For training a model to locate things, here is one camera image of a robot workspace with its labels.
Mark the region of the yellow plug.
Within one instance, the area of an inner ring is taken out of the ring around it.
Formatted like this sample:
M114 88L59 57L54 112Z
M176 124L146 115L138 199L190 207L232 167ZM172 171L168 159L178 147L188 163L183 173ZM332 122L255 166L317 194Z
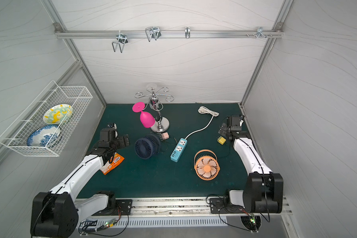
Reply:
M224 145L226 143L226 139L222 136L217 138L217 142L221 145Z

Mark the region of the teal power strip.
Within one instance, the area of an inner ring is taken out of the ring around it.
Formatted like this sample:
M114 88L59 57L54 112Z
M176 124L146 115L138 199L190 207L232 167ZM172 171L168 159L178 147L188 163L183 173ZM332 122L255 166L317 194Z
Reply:
M171 156L170 156L170 159L174 162L177 162L180 157L181 157L181 154L183 152L183 150L185 149L186 147L186 144L187 144L187 140L184 139L184 138L181 138L179 140L179 142L177 143L175 149L173 150Z

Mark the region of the pink fan plug adapter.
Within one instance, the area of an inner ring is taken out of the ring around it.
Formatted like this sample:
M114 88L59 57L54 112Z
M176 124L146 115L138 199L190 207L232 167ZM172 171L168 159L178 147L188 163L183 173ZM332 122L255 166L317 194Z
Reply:
M161 134L161 140L167 140L169 139L169 134L167 132L164 132Z

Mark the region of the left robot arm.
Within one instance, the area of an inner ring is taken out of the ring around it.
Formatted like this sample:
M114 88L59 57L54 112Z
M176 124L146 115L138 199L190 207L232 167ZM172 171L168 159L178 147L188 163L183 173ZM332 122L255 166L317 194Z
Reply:
M68 238L75 230L81 235L99 235L131 213L132 200L117 200L112 191L99 191L77 201L77 196L98 172L109 172L122 158L117 150L129 146L127 135L119 136L116 124L100 131L100 140L82 162L49 192L33 199L31 237Z

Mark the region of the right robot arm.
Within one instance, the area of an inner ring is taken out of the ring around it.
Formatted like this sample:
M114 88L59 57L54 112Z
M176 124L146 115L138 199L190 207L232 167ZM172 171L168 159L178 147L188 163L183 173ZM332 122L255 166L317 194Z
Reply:
M219 134L231 142L248 175L243 190L225 192L224 203L242 207L247 213L279 214L283 208L284 180L262 160L250 133L243 131L243 122L243 115L227 116L219 129Z

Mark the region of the orange desk fan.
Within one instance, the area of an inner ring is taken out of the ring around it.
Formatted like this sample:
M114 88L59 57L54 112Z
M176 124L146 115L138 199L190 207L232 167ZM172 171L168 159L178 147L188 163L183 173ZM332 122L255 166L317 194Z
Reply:
M213 180L217 177L220 171L216 154L208 149L198 151L194 157L193 163L197 176L202 180Z

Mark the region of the orange snack packet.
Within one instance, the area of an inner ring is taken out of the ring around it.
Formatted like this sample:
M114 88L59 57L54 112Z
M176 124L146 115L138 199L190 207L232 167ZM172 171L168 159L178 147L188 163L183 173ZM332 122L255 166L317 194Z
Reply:
M108 162L104 164L104 166L100 169L101 172L106 175L113 169L115 169L117 166L119 166L123 161L124 157L120 155L119 153L114 153L114 155L110 158Z

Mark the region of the yellow green patterned plate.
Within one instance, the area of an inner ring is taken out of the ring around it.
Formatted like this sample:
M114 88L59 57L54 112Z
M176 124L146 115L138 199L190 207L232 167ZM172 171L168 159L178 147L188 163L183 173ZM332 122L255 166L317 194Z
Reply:
M43 121L48 125L59 125L67 122L73 114L72 106L69 104L56 105L43 115Z

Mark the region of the blue white patterned plate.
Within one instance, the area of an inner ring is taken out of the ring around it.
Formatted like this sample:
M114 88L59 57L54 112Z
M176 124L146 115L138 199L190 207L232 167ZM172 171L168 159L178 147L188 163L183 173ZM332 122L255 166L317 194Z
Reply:
M59 139L61 129L58 125L47 125L34 131L27 139L27 146L51 147Z

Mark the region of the double metal hook left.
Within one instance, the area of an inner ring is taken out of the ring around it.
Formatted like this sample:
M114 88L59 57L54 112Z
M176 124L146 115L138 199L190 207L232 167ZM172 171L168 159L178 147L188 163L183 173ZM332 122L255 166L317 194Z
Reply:
M126 43L128 43L128 37L120 32L116 36L116 40L112 42L114 52L119 50L120 53L123 53Z

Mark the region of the double metal hook middle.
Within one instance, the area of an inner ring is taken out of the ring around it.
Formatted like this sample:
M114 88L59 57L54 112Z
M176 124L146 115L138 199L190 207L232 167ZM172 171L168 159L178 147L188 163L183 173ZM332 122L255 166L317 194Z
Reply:
M147 40L150 42L152 39L155 41L161 37L161 31L159 27L148 27L145 29L145 34L147 36Z

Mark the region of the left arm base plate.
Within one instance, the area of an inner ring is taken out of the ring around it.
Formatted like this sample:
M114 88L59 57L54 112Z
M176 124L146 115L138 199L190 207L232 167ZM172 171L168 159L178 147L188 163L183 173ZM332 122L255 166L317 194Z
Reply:
M110 200L105 209L93 214L93 216L119 216L130 215L132 208L132 199Z

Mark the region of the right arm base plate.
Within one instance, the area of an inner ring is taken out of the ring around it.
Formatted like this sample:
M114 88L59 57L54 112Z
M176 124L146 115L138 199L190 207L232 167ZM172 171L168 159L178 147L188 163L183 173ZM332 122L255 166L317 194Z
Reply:
M245 214L245 209L239 205L225 204L224 200L219 197L208 198L207 203L210 207L211 214Z

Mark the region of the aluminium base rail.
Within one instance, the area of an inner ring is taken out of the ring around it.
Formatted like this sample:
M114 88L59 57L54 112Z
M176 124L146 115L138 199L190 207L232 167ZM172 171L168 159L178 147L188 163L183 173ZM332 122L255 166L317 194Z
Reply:
M137 217L205 217L217 216L211 214L210 207L205 197L144 197L144 198L117 198L132 199L132 208L130 215L121 215L121 218ZM78 210L79 221L86 219L112 219L118 216L93 216L94 213L103 209L104 195L96 194L91 198L77 199L74 202ZM220 214L222 216L237 216L245 214Z

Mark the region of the aluminium top rail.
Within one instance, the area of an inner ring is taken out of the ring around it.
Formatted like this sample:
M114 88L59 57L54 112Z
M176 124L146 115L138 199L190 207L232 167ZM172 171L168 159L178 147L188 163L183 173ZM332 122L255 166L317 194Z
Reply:
M237 39L248 38L246 34L254 34L255 30L193 30L190 29L190 39ZM119 33L128 37L128 39L147 39L144 30L124 30L124 31L63 31L56 32L59 39L116 39ZM284 36L282 31L263 30L265 34L272 34L272 38L281 38ZM184 29L181 30L161 30L159 39L186 39Z

